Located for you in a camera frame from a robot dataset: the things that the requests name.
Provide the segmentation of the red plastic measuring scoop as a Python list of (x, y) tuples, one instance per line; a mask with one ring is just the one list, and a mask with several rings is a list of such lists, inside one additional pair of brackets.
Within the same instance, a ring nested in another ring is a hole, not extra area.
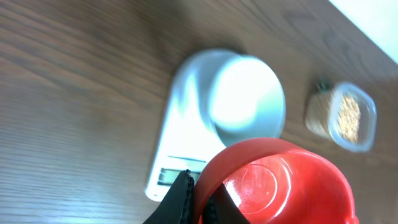
[(225, 192), (237, 216), (249, 223), (358, 223), (351, 187), (322, 156), (276, 138), (241, 141), (223, 149), (195, 186), (193, 222)]

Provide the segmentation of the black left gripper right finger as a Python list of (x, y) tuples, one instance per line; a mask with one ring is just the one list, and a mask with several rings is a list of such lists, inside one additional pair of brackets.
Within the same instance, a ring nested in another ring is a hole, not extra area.
[(224, 184), (221, 184), (204, 208), (202, 224), (250, 224), (250, 222), (234, 204)]

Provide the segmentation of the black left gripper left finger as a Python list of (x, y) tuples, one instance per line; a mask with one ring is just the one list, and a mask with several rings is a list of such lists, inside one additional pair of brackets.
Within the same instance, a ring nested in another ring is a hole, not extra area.
[(191, 224), (194, 186), (190, 171), (181, 171), (159, 206), (143, 224)]

